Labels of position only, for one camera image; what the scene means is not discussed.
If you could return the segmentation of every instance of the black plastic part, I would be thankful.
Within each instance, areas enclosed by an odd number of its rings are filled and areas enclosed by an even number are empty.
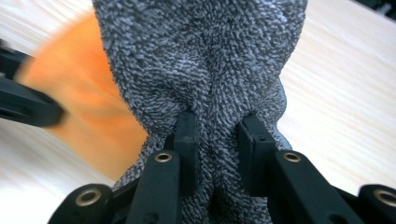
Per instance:
[[[198,154],[195,146],[195,116],[184,112],[177,120],[173,147],[181,162],[181,196],[191,196],[198,184]]]
[[[278,151],[271,170],[270,203],[287,203],[294,223],[363,223],[303,154]]]
[[[126,218],[129,216],[131,202],[134,199],[138,183],[139,178],[114,191],[112,224],[125,223]]]
[[[13,79],[27,55],[16,50],[7,50],[3,45],[4,42],[0,39],[0,73],[8,79]]]
[[[44,127],[58,123],[63,112],[46,94],[0,77],[0,118]]]
[[[363,186],[357,204],[365,223],[396,223],[396,189],[382,185]]]
[[[70,193],[49,220],[49,224],[107,224],[111,219],[113,193],[108,186],[85,185]]]
[[[132,201],[127,224],[170,224],[181,222],[180,158],[175,151],[162,150],[147,160]]]
[[[276,141],[255,116],[237,125],[239,172],[245,190],[252,197],[268,196],[268,164],[274,157]]]

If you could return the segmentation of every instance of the orange object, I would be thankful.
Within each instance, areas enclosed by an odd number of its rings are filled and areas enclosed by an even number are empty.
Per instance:
[[[93,14],[44,46],[16,80],[65,110],[46,128],[88,164],[118,179],[136,160],[147,134],[120,98]]]

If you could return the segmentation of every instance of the screw hole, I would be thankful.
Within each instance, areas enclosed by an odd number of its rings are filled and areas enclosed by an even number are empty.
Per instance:
[[[347,224],[347,220],[338,214],[330,214],[329,220],[331,223],[334,223],[334,224]]]
[[[383,189],[376,189],[374,196],[384,204],[392,207],[396,207],[396,194]]]
[[[172,155],[169,153],[160,153],[157,156],[155,156],[155,160],[158,162],[167,162],[172,160]]]
[[[147,213],[143,217],[144,224],[155,224],[158,222],[159,216],[156,213]]]
[[[99,189],[86,189],[77,196],[76,205],[81,207],[91,205],[96,203],[101,196],[102,193]]]
[[[292,162],[301,161],[301,157],[292,152],[286,152],[285,154],[283,154],[283,158],[285,158],[287,161],[292,161]]]
[[[259,139],[259,141],[261,142],[265,142],[267,139],[265,138],[265,136],[259,135],[257,136],[257,138]]]

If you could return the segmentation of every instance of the fabric fold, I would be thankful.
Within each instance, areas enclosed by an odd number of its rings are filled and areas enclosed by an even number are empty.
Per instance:
[[[291,149],[276,122],[286,108],[279,74],[302,31],[306,0],[94,0],[110,68],[148,133],[116,184],[136,179],[187,109],[196,116],[199,188],[182,200],[185,223],[268,223],[265,198],[243,190],[235,126],[255,113]],[[209,209],[219,201],[220,208]]]

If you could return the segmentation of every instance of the wooden table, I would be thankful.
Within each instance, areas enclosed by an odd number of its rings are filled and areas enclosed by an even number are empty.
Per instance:
[[[0,1],[0,38],[33,54],[89,0]],[[281,79],[279,130],[338,188],[396,188],[396,22],[348,0],[310,0]],[[73,189],[112,184],[51,135],[0,119],[0,223],[45,223]]]

